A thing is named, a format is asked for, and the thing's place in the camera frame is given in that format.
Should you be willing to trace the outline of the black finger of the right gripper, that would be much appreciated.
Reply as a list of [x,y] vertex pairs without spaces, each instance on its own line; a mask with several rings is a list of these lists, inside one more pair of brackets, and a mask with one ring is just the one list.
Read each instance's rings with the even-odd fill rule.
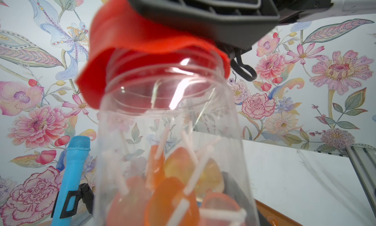
[[144,18],[248,50],[278,25],[272,0],[128,0]]

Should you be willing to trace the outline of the red jar lid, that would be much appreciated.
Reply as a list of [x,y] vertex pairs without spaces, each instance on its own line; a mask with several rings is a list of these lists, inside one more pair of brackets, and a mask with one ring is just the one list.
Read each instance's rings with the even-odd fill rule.
[[139,15],[128,0],[109,0],[95,15],[89,34],[89,60],[76,79],[84,99],[99,109],[105,95],[106,66],[115,50],[131,53],[163,54],[198,47],[220,56],[224,78],[230,76],[230,59],[214,42],[177,30]]

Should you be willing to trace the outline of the red lidded plastic jar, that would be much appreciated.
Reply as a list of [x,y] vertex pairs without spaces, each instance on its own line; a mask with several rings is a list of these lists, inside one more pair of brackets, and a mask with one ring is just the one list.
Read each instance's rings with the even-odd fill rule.
[[94,225],[258,226],[219,54],[117,49],[104,70]]

